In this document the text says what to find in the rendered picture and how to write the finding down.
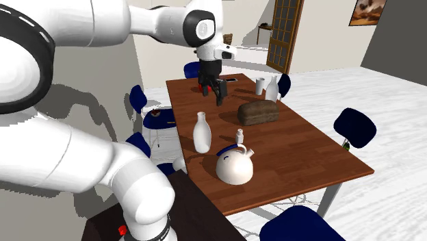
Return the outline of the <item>tall white bottle vase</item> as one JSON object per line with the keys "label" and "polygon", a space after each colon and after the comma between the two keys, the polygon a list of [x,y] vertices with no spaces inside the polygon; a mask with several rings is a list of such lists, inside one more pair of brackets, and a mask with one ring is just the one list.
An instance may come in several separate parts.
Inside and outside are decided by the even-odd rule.
{"label": "tall white bottle vase", "polygon": [[279,86],[277,84],[277,76],[272,76],[270,83],[266,88],[265,100],[276,102],[279,94]]}

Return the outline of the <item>brown wooden table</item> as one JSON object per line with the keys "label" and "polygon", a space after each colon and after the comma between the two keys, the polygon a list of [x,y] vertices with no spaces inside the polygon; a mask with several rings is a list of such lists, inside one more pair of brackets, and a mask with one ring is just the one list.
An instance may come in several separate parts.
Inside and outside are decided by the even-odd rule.
{"label": "brown wooden table", "polygon": [[[166,82],[187,173],[225,216],[322,188],[337,193],[341,183],[374,173],[284,103],[277,103],[276,122],[241,125],[238,107],[264,96],[255,94],[254,81],[244,74],[230,78],[238,81],[227,85],[228,95],[221,106],[216,105],[214,93],[203,96],[195,78]],[[207,153],[194,148],[198,112],[205,113],[211,130]],[[244,145],[255,152],[251,157],[254,175],[248,183],[233,186],[218,179],[216,153],[235,141],[238,129],[243,130]]]}

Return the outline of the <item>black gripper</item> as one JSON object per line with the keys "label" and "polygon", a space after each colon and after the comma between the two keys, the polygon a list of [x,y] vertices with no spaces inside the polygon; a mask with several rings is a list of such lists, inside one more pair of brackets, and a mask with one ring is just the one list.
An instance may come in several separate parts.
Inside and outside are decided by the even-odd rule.
{"label": "black gripper", "polygon": [[222,60],[199,60],[198,63],[200,66],[198,71],[198,84],[201,84],[203,87],[203,96],[206,97],[209,94],[207,85],[211,85],[211,80],[207,76],[213,76],[215,78],[213,81],[213,91],[216,95],[216,105],[221,106],[223,98],[228,95],[227,82],[222,79],[217,79],[222,72]]}

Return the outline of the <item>brown bread loaf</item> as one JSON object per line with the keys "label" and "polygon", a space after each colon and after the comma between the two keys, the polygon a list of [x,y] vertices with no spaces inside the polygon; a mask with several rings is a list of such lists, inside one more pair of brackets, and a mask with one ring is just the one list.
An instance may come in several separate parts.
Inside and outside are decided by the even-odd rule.
{"label": "brown bread loaf", "polygon": [[279,107],[271,100],[245,103],[239,106],[237,118],[243,126],[274,122],[279,119]]}

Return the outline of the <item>brown glazed door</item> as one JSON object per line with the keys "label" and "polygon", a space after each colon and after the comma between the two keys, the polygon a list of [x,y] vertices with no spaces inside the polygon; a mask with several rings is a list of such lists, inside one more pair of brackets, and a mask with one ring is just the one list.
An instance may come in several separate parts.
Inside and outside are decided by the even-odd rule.
{"label": "brown glazed door", "polygon": [[305,0],[275,0],[266,65],[289,74]]}

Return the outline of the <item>blue chair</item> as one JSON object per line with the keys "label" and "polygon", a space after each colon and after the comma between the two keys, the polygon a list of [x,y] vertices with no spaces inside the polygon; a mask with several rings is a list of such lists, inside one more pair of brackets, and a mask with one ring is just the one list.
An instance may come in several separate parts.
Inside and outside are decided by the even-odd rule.
{"label": "blue chair", "polygon": [[185,78],[197,78],[200,70],[200,62],[190,62],[183,67]]}
{"label": "blue chair", "polygon": [[300,196],[227,217],[247,241],[346,241]]}
{"label": "blue chair", "polygon": [[283,73],[278,81],[280,100],[289,92],[291,79],[288,74]]}
{"label": "blue chair", "polygon": [[354,148],[363,148],[376,135],[377,128],[364,113],[347,107],[333,124],[334,130]]}
{"label": "blue chair", "polygon": [[129,102],[132,108],[142,117],[142,126],[148,130],[148,143],[151,147],[157,143],[159,147],[159,139],[161,138],[159,130],[176,127],[172,108],[152,109],[144,113],[143,108],[148,103],[148,100],[140,85],[135,85],[131,89]]}

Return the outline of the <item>framed wall picture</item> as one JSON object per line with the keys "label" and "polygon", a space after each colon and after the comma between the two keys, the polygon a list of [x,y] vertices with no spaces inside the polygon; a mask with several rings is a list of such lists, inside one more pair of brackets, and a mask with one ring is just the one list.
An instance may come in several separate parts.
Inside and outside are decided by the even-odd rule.
{"label": "framed wall picture", "polygon": [[357,0],[349,26],[377,25],[387,0]]}

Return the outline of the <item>dark robot stand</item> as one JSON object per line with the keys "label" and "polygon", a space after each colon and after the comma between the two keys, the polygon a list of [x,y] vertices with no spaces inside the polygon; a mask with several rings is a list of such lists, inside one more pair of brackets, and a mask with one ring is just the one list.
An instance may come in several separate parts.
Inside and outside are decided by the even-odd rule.
{"label": "dark robot stand", "polygon": [[[178,241],[247,241],[182,170],[168,180],[175,191],[170,218]],[[86,221],[81,241],[119,241],[124,224],[116,204]]]}

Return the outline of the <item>wide white bottle vase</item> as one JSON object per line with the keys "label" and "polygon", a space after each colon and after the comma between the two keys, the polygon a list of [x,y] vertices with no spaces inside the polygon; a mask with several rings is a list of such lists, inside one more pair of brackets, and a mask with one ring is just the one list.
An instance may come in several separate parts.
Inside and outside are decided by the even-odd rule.
{"label": "wide white bottle vase", "polygon": [[194,148],[198,153],[207,153],[211,146],[211,130],[204,112],[198,112],[197,119],[193,130]]}

